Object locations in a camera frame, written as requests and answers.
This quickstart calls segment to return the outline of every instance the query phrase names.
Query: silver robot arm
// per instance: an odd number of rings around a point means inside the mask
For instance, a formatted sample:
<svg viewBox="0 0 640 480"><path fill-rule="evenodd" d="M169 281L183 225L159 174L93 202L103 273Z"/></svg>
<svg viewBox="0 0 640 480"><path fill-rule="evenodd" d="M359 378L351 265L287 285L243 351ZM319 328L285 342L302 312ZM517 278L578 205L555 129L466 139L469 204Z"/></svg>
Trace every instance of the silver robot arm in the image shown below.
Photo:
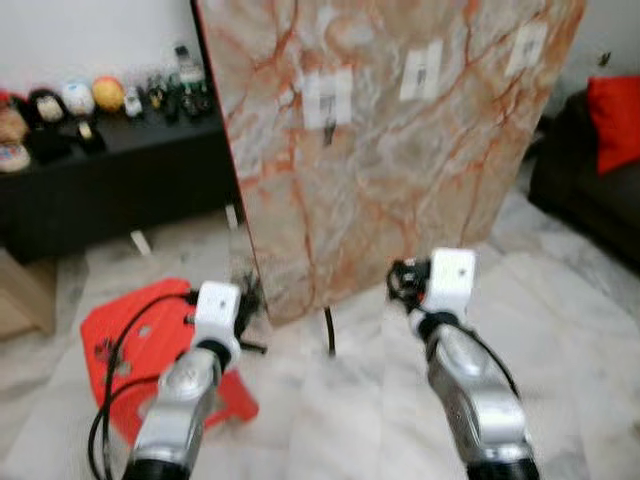
<svg viewBox="0 0 640 480"><path fill-rule="evenodd" d="M203 284L191 349L160 377L158 394L138 432L123 480L187 480L191 476L222 374L240 356L234 335L240 298L235 285Z"/></svg>
<svg viewBox="0 0 640 480"><path fill-rule="evenodd" d="M511 375L465 327L475 255L437 249L431 260L396 262L387 283L426 347L429 384L472 480L538 480L526 419Z"/></svg>

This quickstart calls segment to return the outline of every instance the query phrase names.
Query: paper tag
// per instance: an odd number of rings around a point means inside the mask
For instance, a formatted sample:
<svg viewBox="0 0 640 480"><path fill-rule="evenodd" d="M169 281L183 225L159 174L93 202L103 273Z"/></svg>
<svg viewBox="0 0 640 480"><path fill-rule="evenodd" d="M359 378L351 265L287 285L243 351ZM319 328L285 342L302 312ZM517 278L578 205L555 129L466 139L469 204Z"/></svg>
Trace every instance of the paper tag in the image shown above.
<svg viewBox="0 0 640 480"><path fill-rule="evenodd" d="M425 49L409 51L404 65L400 100L433 100L438 96L442 46L442 40L438 39Z"/></svg>
<svg viewBox="0 0 640 480"><path fill-rule="evenodd" d="M352 89L350 68L340 69L334 74L320 75L316 72L305 77L302 93L305 128L327 128L350 123Z"/></svg>
<svg viewBox="0 0 640 480"><path fill-rule="evenodd" d="M533 67L538 63L546 38L546 23L532 22L520 27L505 75L510 77L523 68Z"/></svg>

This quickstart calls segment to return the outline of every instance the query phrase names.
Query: black cabinet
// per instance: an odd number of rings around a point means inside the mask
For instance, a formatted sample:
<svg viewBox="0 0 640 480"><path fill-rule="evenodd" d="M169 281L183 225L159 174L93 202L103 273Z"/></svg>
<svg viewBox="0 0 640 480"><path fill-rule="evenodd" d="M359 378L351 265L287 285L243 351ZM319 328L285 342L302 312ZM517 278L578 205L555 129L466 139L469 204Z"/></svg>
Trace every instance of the black cabinet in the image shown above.
<svg viewBox="0 0 640 480"><path fill-rule="evenodd" d="M0 242L21 262L239 203L219 117L104 117L107 151L0 174Z"/></svg>

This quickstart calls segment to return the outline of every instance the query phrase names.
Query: red stool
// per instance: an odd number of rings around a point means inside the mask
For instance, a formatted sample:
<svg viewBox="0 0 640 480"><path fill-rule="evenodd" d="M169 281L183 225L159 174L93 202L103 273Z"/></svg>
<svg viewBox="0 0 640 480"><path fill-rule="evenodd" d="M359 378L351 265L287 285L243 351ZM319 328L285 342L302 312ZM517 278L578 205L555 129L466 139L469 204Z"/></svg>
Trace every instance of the red stool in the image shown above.
<svg viewBox="0 0 640 480"><path fill-rule="evenodd" d="M163 280L98 307L89 314L80 331L91 389L99 405L105 394L110 347L125 325L154 299L169 293L184 293L189 288L191 286L186 280ZM112 392L126 383L164 372L180 353L187 350L191 345L193 327L183 320L193 311L194 307L184 300L170 298L145 312L124 340ZM130 445L135 441L146 407L156 392L155 383L136 386L124 392L111 406L111 421ZM230 417L248 422L258 414L258 403L235 369L222 376L218 397L223 406L207 418L207 428Z"/></svg>

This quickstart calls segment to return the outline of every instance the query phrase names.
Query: tile floor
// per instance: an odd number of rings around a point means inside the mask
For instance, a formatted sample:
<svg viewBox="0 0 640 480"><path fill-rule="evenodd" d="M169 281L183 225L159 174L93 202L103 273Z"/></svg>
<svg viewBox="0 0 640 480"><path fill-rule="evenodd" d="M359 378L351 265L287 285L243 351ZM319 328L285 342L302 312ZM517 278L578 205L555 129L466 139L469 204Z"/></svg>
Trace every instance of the tile floor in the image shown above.
<svg viewBox="0 0 640 480"><path fill-rule="evenodd" d="M638 478L640 277L531 206L529 170L478 246L471 321L516 374L546 478ZM148 235L149 258L122 239L62 261L56 335L0 344L1 478L89 478L83 451L95 405L73 324L162 276L224 280L247 261L246 238L228 232L222 213ZM209 433L194 478L221 468L242 479L464 478L422 382L420 349L382 287L334 316L334 360L319 315L275 332L258 325L270 354L245 356L241 372L262 414ZM41 461L29 462L33 451Z"/></svg>

